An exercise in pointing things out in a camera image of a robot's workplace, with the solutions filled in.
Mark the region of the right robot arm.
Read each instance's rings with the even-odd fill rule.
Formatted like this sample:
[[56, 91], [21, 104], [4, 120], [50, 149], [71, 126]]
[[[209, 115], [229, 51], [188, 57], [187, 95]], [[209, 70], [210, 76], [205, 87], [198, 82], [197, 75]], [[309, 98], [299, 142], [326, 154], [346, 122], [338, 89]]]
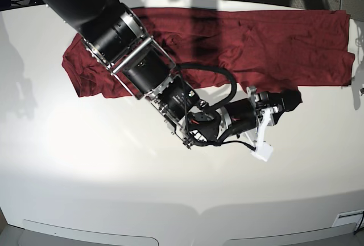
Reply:
[[[296, 90], [280, 93], [246, 89], [235, 100], [237, 81], [220, 67], [177, 64], [150, 35], [134, 12], [119, 0], [43, 0], [82, 37], [86, 50], [129, 94], [146, 99], [186, 147], [221, 146], [245, 134], [251, 151], [266, 147], [264, 130], [301, 103]], [[185, 69], [226, 77], [231, 91], [209, 105], [183, 78]]]

